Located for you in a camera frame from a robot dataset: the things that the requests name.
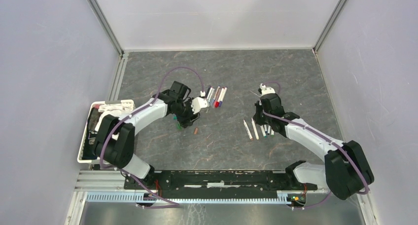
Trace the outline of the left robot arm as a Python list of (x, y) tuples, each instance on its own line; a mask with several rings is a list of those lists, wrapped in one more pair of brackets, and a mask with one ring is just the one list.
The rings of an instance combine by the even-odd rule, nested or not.
[(121, 116), (107, 115), (102, 119), (91, 153), (100, 162), (107, 162), (136, 177), (142, 189), (155, 183), (154, 168), (135, 155), (136, 135), (154, 121), (174, 114), (182, 128), (187, 128), (208, 107), (204, 90), (190, 97), (191, 89), (174, 81), (170, 89), (153, 95), (148, 102)]

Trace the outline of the red capped marker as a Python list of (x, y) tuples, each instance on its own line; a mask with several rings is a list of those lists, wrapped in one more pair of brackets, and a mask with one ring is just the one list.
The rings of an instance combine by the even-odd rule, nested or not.
[(215, 100), (215, 103), (214, 103), (214, 107), (215, 107), (215, 108), (217, 108), (217, 107), (219, 106), (219, 103), (220, 103), (220, 101), (221, 101), (221, 97), (223, 96), (224, 91), (225, 91), (225, 87), (223, 87), (223, 88), (220, 90), (220, 92), (219, 92), (219, 94), (218, 94), (218, 96), (217, 96), (217, 98), (216, 98), (216, 100)]

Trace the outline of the brown capped white marker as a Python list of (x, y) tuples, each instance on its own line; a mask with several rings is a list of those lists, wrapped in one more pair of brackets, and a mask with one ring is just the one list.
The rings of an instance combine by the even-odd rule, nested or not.
[(247, 133), (249, 139), (252, 141), (253, 140), (253, 136), (251, 134), (251, 131), (249, 129), (249, 126), (248, 126), (248, 124), (247, 124), (247, 122), (245, 120), (243, 120), (243, 123), (244, 123), (244, 127), (245, 127), (245, 130), (246, 130), (246, 133)]

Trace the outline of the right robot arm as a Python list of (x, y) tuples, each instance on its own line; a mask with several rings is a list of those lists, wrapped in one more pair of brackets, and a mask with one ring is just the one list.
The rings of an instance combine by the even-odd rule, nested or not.
[(255, 123), (267, 125), (274, 132), (301, 144), (323, 162), (322, 165), (305, 161), (294, 163), (284, 177), (288, 188), (313, 184), (328, 188), (341, 200), (354, 194), (369, 193), (369, 185), (375, 178), (358, 142), (334, 139), (307, 124), (297, 114), (285, 112), (278, 94), (266, 94), (254, 105)]

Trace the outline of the purple capped marker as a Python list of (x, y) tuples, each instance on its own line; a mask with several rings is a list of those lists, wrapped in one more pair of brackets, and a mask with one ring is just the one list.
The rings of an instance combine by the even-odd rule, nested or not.
[(219, 108), (222, 106), (222, 103), (223, 103), (223, 100), (224, 100), (224, 97), (225, 97), (225, 94), (226, 94), (227, 90), (228, 90), (227, 87), (224, 87), (223, 90), (222, 90), (222, 93), (221, 93), (221, 95), (219, 97), (219, 101), (218, 101), (218, 107)]

